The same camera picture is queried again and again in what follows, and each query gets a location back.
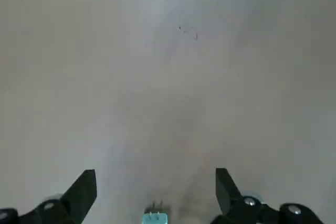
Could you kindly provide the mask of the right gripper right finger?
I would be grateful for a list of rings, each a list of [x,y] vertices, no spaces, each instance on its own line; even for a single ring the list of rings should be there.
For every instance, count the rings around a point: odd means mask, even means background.
[[[282,204],[278,210],[253,196],[244,196],[225,168],[216,168],[215,190],[222,213],[212,223],[236,224],[323,224],[308,207],[298,203]]]

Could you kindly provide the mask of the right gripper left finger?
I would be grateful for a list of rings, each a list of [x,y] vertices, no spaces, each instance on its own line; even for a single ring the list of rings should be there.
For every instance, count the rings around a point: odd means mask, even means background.
[[[96,172],[86,169],[59,198],[45,200],[24,215],[15,208],[1,209],[1,223],[82,223],[96,198]]]

